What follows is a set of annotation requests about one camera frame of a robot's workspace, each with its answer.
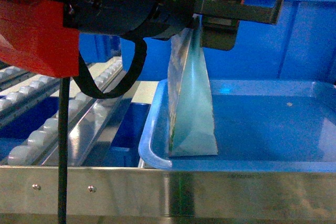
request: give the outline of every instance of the plastic bag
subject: plastic bag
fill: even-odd
[[[210,82],[201,28],[172,38],[168,67],[171,156],[217,155]]]

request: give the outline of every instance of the blue wall panel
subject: blue wall panel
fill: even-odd
[[[246,0],[272,6],[275,0]],[[285,0],[277,26],[241,22],[231,51],[204,48],[213,79],[336,81],[336,0]],[[140,80],[167,78],[170,42],[146,39],[148,57]],[[124,67],[134,45],[122,40]]]

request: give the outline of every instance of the roller conveyor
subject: roller conveyor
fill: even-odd
[[[34,75],[34,73],[16,67],[3,69],[0,71],[0,92],[33,77]]]
[[[118,76],[120,71],[121,59],[117,58],[111,66],[109,66],[100,76],[95,78],[95,82],[102,90],[105,90],[110,85],[110,83]],[[37,94],[35,94],[34,96],[27,95],[25,99],[26,101],[35,100],[36,103],[38,103],[45,97],[48,97],[50,94],[54,93],[56,89],[58,89],[58,79],[41,77],[40,80],[41,82],[45,80],[45,85],[47,85],[48,83],[50,83],[50,85],[43,88],[41,82],[33,81],[31,86],[38,86],[40,90],[38,90]],[[37,95],[40,93],[43,93],[44,96],[37,97]],[[81,92],[76,95],[75,99],[69,101],[70,129],[78,122],[78,120],[83,116],[83,114],[86,113],[86,111],[94,104],[94,102],[94,99],[84,95]],[[47,119],[45,124],[42,125],[38,130],[33,131],[29,138],[22,145],[15,147],[10,152],[8,157],[2,160],[1,164],[31,165],[38,163],[40,159],[42,159],[41,156],[46,154],[49,149],[57,142],[57,125],[58,113],[56,113],[52,118]]]

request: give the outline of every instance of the black mounting bracket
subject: black mounting bracket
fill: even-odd
[[[203,15],[203,47],[231,50],[239,20],[275,25],[284,0],[272,8],[244,5],[244,0],[196,0],[194,13]]]

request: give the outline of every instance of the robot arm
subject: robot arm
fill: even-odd
[[[239,20],[276,24],[282,2],[264,8],[246,6],[244,0],[0,0],[0,59],[44,75],[73,76],[87,95],[113,98],[140,75],[143,38],[168,40],[194,27],[196,13],[203,15],[203,46],[231,50]],[[98,90],[78,59],[79,32],[118,35],[136,44],[128,76],[110,95]]]

